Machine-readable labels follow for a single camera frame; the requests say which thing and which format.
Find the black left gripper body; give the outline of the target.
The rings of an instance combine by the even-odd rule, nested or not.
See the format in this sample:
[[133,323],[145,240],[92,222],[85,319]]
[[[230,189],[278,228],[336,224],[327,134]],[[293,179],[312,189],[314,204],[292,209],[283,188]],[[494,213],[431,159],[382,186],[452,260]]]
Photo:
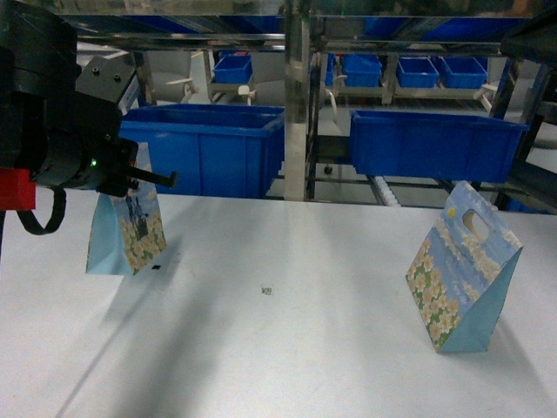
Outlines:
[[136,167],[137,155],[138,143],[129,139],[116,138],[102,144],[90,163],[94,189],[114,197],[124,197],[129,191],[136,191],[139,181],[130,169]]

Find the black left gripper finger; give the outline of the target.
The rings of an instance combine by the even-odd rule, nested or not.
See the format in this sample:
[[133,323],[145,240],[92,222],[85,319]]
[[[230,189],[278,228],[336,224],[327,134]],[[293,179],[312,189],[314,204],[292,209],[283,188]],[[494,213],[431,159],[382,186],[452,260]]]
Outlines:
[[163,176],[137,167],[126,166],[125,174],[133,179],[143,180],[154,185],[175,186],[178,182],[177,172],[172,172],[170,176]]

